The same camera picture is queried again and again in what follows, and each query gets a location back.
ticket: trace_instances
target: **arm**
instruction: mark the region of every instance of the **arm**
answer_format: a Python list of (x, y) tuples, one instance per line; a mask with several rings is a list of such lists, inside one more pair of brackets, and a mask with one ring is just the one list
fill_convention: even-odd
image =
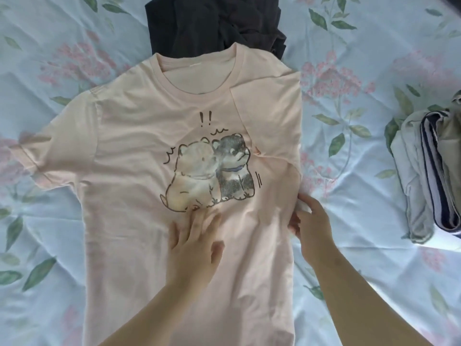
[(352, 267), (333, 242), (330, 221), (320, 203), (300, 194), (312, 213), (297, 212), (292, 229), (301, 240), (344, 346), (430, 346)]
[(202, 234), (205, 210), (197, 211), (191, 228), (170, 227), (166, 285), (131, 320), (100, 346), (166, 346), (190, 305), (214, 276), (224, 244), (215, 242), (219, 216)]

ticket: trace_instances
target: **t-shirt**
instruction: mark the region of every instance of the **t-shirt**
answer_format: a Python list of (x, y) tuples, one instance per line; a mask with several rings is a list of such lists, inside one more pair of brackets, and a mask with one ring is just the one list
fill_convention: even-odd
[(300, 185), (299, 79), (238, 44), (196, 58), (156, 54), (13, 147), (38, 185), (71, 185), (82, 203), (84, 345), (164, 286), (167, 228), (189, 207), (222, 213), (226, 248), (170, 345), (293, 344), (286, 228)]

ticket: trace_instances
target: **cartoon dog print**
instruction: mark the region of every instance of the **cartoon dog print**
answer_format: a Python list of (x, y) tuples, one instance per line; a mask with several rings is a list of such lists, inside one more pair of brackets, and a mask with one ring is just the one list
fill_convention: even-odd
[(173, 180), (165, 195), (160, 195), (163, 205), (176, 212), (185, 212), (189, 206), (198, 209), (219, 203), (218, 166), (219, 161), (206, 137), (180, 145)]
[(221, 201), (242, 200), (255, 195), (253, 177), (248, 170), (250, 150), (239, 133), (212, 142), (220, 166), (217, 171)]

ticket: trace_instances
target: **cartoon dog tail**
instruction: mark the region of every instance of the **cartoon dog tail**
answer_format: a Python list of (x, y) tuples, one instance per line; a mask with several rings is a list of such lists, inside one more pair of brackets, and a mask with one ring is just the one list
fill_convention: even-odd
[(165, 205), (168, 208), (168, 201), (167, 201), (166, 197), (163, 194), (160, 194), (160, 199), (161, 199), (163, 205)]

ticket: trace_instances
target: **bed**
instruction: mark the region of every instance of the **bed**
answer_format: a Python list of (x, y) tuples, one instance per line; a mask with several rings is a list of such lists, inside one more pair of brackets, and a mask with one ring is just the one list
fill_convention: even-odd
[[(69, 188), (41, 192), (8, 147), (79, 92), (149, 57), (150, 0), (0, 0), (0, 334), (79, 346), (84, 228)], [(303, 190), (372, 287), (434, 345), (461, 344), (461, 248), (407, 238), (390, 142), (461, 88), (461, 19), (439, 0), (280, 0), (283, 61), (302, 74)], [(292, 238), (296, 345), (341, 342)]]

